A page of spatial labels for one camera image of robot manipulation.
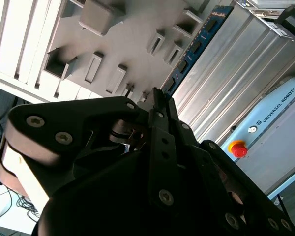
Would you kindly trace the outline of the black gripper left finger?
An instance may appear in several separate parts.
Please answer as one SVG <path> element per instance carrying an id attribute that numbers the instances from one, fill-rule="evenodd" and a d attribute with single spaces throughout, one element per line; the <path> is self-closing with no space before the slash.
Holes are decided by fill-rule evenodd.
<path id="1" fill-rule="evenodd" d="M 8 113 L 0 147 L 0 181 L 42 214 L 62 187 L 124 154 L 177 155 L 168 101 L 154 88 L 152 100 L 141 105 L 119 96 L 17 106 Z"/>

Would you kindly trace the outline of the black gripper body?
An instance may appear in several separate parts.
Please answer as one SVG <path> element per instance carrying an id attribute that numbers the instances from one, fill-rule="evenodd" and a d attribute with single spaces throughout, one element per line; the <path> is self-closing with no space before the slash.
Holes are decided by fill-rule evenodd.
<path id="1" fill-rule="evenodd" d="M 173 151 L 136 151 L 67 184 L 45 205 L 35 236 L 201 236 L 213 215 L 194 167 Z"/>

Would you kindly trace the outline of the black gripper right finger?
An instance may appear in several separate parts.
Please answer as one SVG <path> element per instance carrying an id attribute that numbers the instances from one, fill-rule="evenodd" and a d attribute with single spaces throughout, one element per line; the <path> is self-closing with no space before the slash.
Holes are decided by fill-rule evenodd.
<path id="1" fill-rule="evenodd" d="M 213 141 L 198 143 L 168 101 L 177 163 L 183 166 L 181 200 L 189 205 L 202 235 L 295 236 L 295 226 Z"/>

